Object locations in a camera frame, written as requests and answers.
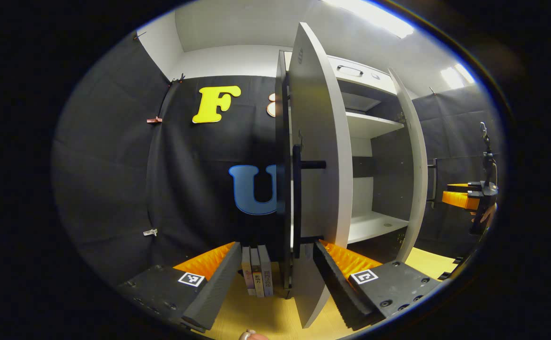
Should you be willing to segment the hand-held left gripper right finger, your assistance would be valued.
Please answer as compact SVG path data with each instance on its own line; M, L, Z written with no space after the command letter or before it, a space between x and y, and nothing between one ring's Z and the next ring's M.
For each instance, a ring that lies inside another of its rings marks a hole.
M401 261L379 263L321 239L313 243L313 260L353 331L401 314L440 284Z

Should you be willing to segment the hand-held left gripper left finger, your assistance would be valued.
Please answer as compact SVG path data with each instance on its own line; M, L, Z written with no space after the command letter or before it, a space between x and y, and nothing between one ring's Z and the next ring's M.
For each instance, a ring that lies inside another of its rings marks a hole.
M154 265L117 291L169 325L208 331L241 264L242 247L230 242L179 265Z

